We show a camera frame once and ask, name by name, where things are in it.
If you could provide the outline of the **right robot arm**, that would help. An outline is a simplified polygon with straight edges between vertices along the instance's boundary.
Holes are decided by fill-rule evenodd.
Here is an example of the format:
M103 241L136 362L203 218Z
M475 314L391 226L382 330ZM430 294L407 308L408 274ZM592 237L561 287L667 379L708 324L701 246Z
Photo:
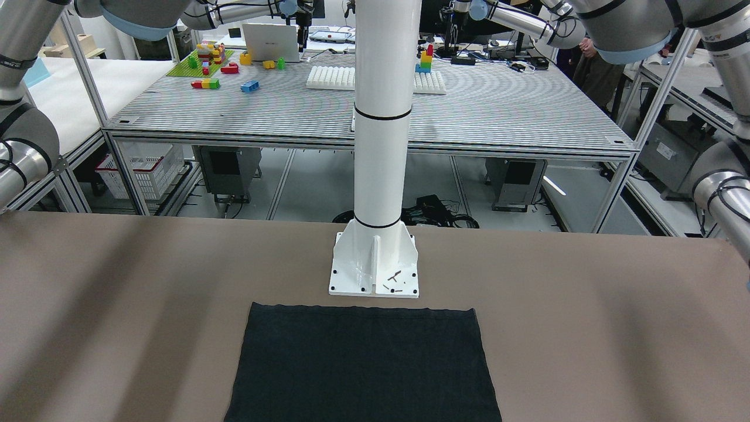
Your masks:
M1 203L8 206L30 184L48 176L59 159L59 136L49 118L30 103L22 80L59 17L104 17L128 35L164 38L188 1L3 1L1 11Z

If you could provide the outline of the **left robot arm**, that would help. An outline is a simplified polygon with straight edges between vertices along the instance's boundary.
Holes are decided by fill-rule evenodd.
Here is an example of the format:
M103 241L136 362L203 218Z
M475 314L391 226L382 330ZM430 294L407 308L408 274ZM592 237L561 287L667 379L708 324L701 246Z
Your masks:
M551 9L572 13L607 62L645 59L667 45L678 27L701 38L717 86L735 114L733 137L707 148L688 181L694 203L723 230L748 261L748 16L747 1L554 1Z

